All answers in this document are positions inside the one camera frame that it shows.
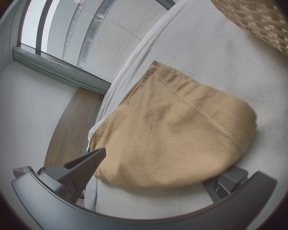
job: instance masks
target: stitching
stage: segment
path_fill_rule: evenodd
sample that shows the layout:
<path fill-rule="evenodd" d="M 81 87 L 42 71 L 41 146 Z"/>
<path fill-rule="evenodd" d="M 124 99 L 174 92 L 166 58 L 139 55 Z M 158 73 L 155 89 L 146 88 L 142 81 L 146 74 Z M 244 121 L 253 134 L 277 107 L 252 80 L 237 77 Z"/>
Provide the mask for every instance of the stitching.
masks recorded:
<path fill-rule="evenodd" d="M 199 111 L 199 113 L 201 113 L 204 117 L 206 117 L 207 119 L 211 120 L 211 122 L 213 124 L 215 124 L 218 128 L 220 128 L 224 133 L 226 133 L 233 141 L 234 143 L 236 143 L 236 146 L 238 147 L 238 149 L 243 152 L 243 150 L 240 148 L 240 145 L 238 144 L 238 142 L 236 141 L 236 139 L 233 137 L 232 133 L 229 132 L 226 128 L 224 128 L 221 124 L 219 124 L 217 121 L 215 121 L 212 117 L 210 117 L 207 113 L 205 113 L 203 110 L 201 110 L 198 106 L 188 102 L 185 98 L 183 98 L 182 96 L 180 96 L 180 94 L 178 94 L 178 92 L 176 90 L 174 90 L 167 82 L 165 82 L 156 72 L 154 72 L 156 74 L 156 76 L 161 79 L 162 82 L 164 82 L 171 90 L 173 90 L 178 97 L 180 97 L 182 100 L 184 100 L 186 103 L 188 103 L 191 106 L 194 106 L 196 108 L 196 110 Z"/>

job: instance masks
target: wicker basket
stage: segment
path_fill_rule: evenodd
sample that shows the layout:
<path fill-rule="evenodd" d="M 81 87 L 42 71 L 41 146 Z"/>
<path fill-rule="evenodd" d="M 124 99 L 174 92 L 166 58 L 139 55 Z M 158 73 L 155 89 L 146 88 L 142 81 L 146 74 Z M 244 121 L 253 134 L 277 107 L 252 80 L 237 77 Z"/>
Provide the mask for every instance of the wicker basket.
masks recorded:
<path fill-rule="evenodd" d="M 225 17 L 288 57 L 288 25 L 271 0 L 211 0 Z"/>

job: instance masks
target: wooden floor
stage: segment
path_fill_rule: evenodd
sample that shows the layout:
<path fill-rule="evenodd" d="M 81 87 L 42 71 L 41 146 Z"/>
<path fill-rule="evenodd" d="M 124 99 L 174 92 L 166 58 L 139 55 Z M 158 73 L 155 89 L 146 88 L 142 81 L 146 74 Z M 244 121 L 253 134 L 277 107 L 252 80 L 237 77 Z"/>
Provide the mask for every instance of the wooden floor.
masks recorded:
<path fill-rule="evenodd" d="M 79 88 L 52 135 L 44 167 L 50 169 L 78 158 L 100 94 Z"/>

